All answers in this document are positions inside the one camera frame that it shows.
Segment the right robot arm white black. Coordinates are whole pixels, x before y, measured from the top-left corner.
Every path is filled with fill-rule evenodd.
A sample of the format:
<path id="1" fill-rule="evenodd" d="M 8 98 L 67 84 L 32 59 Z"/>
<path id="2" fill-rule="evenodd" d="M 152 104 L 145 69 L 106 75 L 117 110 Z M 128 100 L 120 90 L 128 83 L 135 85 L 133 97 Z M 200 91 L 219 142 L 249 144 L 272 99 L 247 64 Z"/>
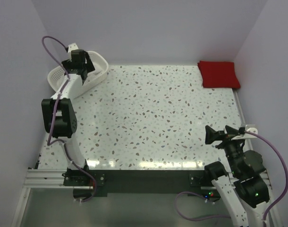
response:
<path id="1" fill-rule="evenodd" d="M 270 196 L 261 177 L 266 170 L 262 156 L 254 150 L 243 151 L 245 140 L 257 134 L 253 125 L 226 126 L 223 131 L 205 127 L 205 144 L 219 142 L 215 147 L 224 150 L 231 172 L 220 161 L 213 162 L 204 167 L 203 180 L 216 188 L 235 227 L 262 227 L 267 222 L 263 215 Z"/>

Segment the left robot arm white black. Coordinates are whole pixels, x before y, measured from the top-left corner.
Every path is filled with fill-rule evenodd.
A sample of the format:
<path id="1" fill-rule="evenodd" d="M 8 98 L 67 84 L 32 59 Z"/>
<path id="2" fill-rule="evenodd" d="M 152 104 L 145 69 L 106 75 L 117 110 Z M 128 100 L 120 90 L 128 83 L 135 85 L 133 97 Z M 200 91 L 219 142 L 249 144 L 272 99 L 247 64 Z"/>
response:
<path id="1" fill-rule="evenodd" d="M 70 59 L 61 63 L 64 80 L 60 88 L 49 99 L 42 100 L 44 127 L 49 134 L 47 145 L 59 142 L 68 161 L 67 180 L 79 185 L 97 186 L 96 180 L 89 173 L 87 161 L 81 154 L 76 140 L 77 118 L 72 100 L 82 90 L 87 73 L 95 70 L 89 54 L 84 50 L 72 50 Z"/>

